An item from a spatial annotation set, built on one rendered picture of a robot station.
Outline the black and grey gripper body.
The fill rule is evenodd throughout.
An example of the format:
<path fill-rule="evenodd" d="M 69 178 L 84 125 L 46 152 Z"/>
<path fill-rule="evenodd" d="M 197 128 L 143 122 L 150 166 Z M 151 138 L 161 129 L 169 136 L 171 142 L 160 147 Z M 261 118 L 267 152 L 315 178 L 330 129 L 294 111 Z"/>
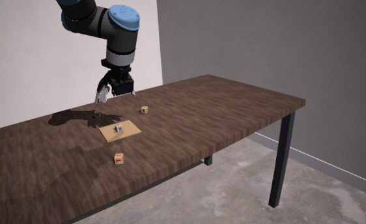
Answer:
<path fill-rule="evenodd" d="M 116 66 L 114 64 L 109 63 L 114 70 L 108 70 L 106 73 L 107 82 L 111 85 L 111 93 L 113 96 L 119 96 L 122 94 L 127 94 L 133 92 L 134 80 L 131 75 L 128 74 L 131 72 L 130 65 L 128 66 Z M 121 75 L 121 79 L 120 79 Z M 112 84 L 111 84 L 112 83 Z M 114 91 L 115 88 L 115 92 Z"/>

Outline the peach mat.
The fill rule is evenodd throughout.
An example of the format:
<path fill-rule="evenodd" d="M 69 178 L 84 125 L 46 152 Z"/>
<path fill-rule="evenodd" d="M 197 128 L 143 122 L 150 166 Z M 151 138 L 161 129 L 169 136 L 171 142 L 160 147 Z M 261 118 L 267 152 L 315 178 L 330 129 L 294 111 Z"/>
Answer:
<path fill-rule="evenodd" d="M 117 132 L 115 130 L 115 125 L 120 123 L 123 125 L 123 131 Z M 107 142 L 112 142 L 117 139 L 122 139 L 124 137 L 141 133 L 141 130 L 138 127 L 136 127 L 130 120 L 120 123 L 99 128 L 99 130 L 101 131 L 102 135 L 105 137 Z"/>

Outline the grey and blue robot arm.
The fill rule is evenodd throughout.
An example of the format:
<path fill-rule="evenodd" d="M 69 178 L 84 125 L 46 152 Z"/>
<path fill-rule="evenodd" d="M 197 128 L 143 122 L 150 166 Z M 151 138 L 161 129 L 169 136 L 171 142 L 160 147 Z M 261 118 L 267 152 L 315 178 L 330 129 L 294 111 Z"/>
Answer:
<path fill-rule="evenodd" d="M 140 20 L 135 9 L 126 5 L 98 7 L 95 0 L 56 1 L 62 9 L 61 21 L 67 31 L 107 40 L 102 66 L 114 70 L 109 62 L 116 66 L 133 63 Z"/>

